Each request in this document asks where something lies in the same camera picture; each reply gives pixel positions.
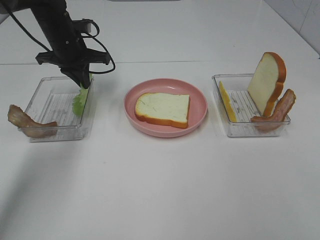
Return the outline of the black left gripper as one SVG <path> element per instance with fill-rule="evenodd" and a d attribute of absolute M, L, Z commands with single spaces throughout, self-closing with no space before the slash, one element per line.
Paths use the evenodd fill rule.
<path fill-rule="evenodd" d="M 99 44 L 103 51 L 87 48 L 80 38 L 75 45 L 66 42 L 65 46 L 60 50 L 52 50 L 39 53 L 35 59 L 38 64 L 49 63 L 60 67 L 60 72 L 72 79 L 79 87 L 88 89 L 90 87 L 90 74 L 107 74 L 111 70 L 91 71 L 90 64 L 111 63 L 111 55 L 107 48 L 96 37 L 91 37 Z"/>

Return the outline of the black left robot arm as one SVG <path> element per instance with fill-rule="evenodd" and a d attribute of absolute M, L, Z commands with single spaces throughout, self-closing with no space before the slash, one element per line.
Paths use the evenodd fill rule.
<path fill-rule="evenodd" d="M 51 48 L 40 52 L 36 57 L 38 64 L 49 63 L 60 68 L 61 73 L 71 78 L 78 86 L 88 89 L 91 85 L 91 63 L 114 64 L 107 49 L 98 51 L 87 48 L 85 39 L 96 39 L 90 34 L 91 25 L 98 32 L 99 26 L 92 19 L 72 20 L 64 0 L 2 0 L 1 14 L 9 14 L 19 27 L 38 45 L 35 39 L 14 12 L 30 9 L 45 35 Z"/>

